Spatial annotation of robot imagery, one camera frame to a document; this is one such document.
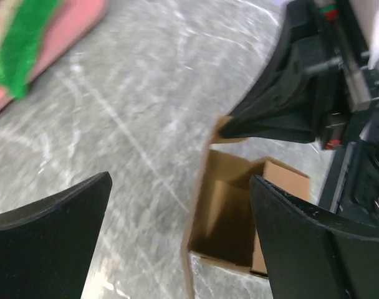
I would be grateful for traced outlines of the green white snack bag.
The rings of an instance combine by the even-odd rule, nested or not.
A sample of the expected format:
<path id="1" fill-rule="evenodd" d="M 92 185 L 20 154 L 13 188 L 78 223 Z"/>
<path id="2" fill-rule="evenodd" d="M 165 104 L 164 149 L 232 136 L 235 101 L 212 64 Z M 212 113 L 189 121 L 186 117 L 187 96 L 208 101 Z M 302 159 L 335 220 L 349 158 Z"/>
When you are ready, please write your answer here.
<path id="1" fill-rule="evenodd" d="M 46 27 L 62 1 L 0 1 L 0 86 L 14 98 L 26 95 Z"/>

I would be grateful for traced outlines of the pink three-tier shelf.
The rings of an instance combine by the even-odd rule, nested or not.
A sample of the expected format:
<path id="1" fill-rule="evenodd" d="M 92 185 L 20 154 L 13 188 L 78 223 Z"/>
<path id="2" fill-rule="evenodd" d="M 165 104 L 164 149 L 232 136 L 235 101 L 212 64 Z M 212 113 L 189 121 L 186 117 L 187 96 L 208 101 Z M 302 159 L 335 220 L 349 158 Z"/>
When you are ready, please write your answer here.
<path id="1" fill-rule="evenodd" d="M 105 15 L 107 1 L 62 1 L 50 19 L 28 85 L 53 64 Z M 13 99 L 0 86 L 0 111 Z"/>

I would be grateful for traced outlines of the brown cardboard paper box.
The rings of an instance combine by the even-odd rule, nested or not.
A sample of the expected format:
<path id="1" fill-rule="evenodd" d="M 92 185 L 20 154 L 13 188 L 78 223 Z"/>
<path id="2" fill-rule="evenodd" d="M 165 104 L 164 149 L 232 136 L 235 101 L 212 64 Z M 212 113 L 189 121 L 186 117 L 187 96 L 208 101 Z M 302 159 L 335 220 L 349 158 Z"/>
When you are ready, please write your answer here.
<path id="1" fill-rule="evenodd" d="M 203 151 L 193 208 L 181 243 L 181 264 L 189 298 L 195 298 L 191 254 L 215 267 L 267 278 L 267 270 L 251 211 L 249 180 L 260 175 L 305 201 L 310 178 L 277 159 L 248 160 L 211 149 L 213 144 L 238 143 L 224 139 L 219 130 L 231 120 L 217 119 Z"/>

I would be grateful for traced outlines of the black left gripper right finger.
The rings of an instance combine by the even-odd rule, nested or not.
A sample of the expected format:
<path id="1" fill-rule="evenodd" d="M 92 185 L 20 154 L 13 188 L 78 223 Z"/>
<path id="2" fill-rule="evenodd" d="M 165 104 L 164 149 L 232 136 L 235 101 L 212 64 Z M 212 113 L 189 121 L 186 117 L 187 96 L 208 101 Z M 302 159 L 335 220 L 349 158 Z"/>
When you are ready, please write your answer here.
<path id="1" fill-rule="evenodd" d="M 326 211 L 261 176 L 249 187 L 274 298 L 379 299 L 379 227 Z"/>

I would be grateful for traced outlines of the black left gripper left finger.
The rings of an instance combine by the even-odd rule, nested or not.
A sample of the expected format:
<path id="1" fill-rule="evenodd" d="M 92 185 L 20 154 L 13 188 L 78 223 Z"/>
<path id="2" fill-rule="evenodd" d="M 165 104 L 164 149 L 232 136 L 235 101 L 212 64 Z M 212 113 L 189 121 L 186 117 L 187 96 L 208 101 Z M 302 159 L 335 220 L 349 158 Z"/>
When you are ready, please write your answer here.
<path id="1" fill-rule="evenodd" d="M 80 298 L 111 190 L 102 172 L 0 214 L 0 298 Z"/>

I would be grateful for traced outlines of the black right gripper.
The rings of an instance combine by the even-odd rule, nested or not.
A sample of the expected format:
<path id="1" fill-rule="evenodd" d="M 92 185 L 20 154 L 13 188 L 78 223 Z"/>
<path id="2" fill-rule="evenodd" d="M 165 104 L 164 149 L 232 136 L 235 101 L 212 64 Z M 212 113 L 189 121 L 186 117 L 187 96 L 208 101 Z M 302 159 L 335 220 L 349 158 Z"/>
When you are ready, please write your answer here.
<path id="1" fill-rule="evenodd" d="M 379 1 L 291 1 L 265 69 L 221 127 L 225 139 L 311 143 L 324 112 L 321 33 L 327 20 L 342 58 L 338 100 L 321 136 L 325 150 L 379 143 Z"/>

